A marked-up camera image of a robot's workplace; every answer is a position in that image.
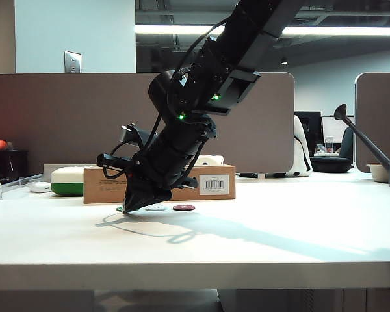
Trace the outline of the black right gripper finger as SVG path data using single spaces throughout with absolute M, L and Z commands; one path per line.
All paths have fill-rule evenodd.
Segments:
M 161 188 L 152 187 L 151 185 L 141 185 L 144 192 L 144 204 L 143 207 L 168 201 L 172 198 L 170 190 L 163 190 Z
M 137 211 L 143 207 L 144 192 L 142 191 L 139 181 L 134 179 L 127 180 L 125 198 L 122 204 L 122 213 L 127 214 Z

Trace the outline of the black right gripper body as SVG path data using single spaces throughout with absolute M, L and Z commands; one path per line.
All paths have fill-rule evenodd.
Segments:
M 117 157 L 102 153 L 97 166 L 125 175 L 127 193 L 170 193 L 173 189 L 198 187 L 198 180 L 190 177 L 198 153 L 193 155 L 155 155 L 138 152 L 133 157 Z

